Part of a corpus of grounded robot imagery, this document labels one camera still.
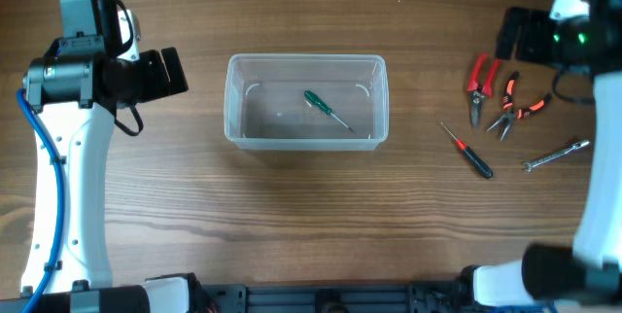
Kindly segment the red handled wire stripper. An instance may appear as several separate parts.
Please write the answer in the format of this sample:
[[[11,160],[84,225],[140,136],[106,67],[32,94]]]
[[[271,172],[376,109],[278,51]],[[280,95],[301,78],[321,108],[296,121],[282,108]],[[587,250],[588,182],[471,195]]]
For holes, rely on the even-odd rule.
[[[477,127],[481,121],[481,109],[483,103],[493,95],[493,83],[497,76],[501,61],[494,58],[490,69],[486,73],[483,84],[479,82],[480,73],[489,55],[487,53],[480,54],[471,70],[468,78],[466,92],[469,95],[470,123],[473,127]]]

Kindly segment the orange black needle-nose pliers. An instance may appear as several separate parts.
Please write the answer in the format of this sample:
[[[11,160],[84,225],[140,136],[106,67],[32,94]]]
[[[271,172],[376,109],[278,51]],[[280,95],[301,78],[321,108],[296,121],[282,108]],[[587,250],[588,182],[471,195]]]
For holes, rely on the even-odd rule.
[[[488,131],[491,131],[493,128],[501,129],[499,134],[500,141],[505,139],[515,121],[535,115],[542,111],[552,100],[552,94],[546,93],[536,103],[530,106],[517,107],[514,102],[514,89],[519,79],[520,73],[518,71],[514,71],[510,75],[506,82],[501,101],[501,116],[488,128]]]

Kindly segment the silver combination wrench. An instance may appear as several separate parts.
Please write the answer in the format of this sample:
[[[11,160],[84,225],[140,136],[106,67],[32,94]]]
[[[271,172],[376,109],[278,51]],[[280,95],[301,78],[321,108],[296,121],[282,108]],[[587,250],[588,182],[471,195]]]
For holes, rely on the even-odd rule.
[[[531,161],[524,161],[522,163],[522,167],[523,167],[523,171],[526,173],[531,173],[534,169],[536,169],[537,167],[546,164],[552,160],[555,160],[559,157],[563,157],[566,156],[570,153],[573,153],[575,151],[579,151],[582,150],[588,146],[591,145],[591,142],[589,140],[582,140],[582,141],[578,141],[575,143],[572,143],[571,145],[569,145],[568,147],[557,151],[555,153],[549,154],[547,156],[543,156],[540,158],[537,158],[535,160],[531,160]]]

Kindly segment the green handled screwdriver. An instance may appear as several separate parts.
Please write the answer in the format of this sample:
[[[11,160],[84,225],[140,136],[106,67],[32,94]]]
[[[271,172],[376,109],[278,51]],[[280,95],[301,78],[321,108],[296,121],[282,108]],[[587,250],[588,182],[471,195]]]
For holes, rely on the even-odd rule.
[[[344,127],[346,127],[349,131],[354,133],[354,130],[346,122],[340,119],[333,112],[332,108],[318,94],[316,94],[315,92],[311,90],[306,90],[304,91],[303,95],[305,99],[307,100],[307,102],[310,103],[312,106],[317,107],[320,111],[322,111],[327,116],[333,117],[335,120],[341,123]]]

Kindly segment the red black handled screwdriver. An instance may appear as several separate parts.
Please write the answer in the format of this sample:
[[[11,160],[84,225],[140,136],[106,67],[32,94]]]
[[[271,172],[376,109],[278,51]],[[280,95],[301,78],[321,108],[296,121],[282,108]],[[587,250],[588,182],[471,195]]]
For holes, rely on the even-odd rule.
[[[463,154],[466,160],[472,165],[475,171],[485,179],[492,179],[494,172],[491,167],[479,157],[479,155],[465,142],[460,140],[446,125],[444,122],[440,123],[449,136],[453,139],[458,150]]]

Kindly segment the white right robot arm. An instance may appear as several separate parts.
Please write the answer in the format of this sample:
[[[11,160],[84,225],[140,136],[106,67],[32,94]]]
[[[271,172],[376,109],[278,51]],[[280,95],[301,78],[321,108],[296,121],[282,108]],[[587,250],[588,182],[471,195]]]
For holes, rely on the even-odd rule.
[[[572,103],[594,110],[591,139],[523,163],[550,165],[560,189],[587,185],[569,245],[533,243],[503,264],[472,266],[456,281],[453,307],[473,312],[555,312],[621,308],[621,0],[554,0],[547,11],[510,8],[497,59],[516,59],[588,79],[592,92]]]

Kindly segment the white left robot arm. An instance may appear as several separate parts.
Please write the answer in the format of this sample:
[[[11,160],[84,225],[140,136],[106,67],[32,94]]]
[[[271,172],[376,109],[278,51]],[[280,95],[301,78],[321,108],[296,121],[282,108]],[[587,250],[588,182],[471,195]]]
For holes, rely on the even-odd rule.
[[[190,312],[186,278],[117,288],[105,240],[105,173],[119,110],[185,92],[173,48],[139,52],[121,0],[60,0],[63,33],[34,59],[17,103],[37,144],[33,238],[10,307],[20,312]]]

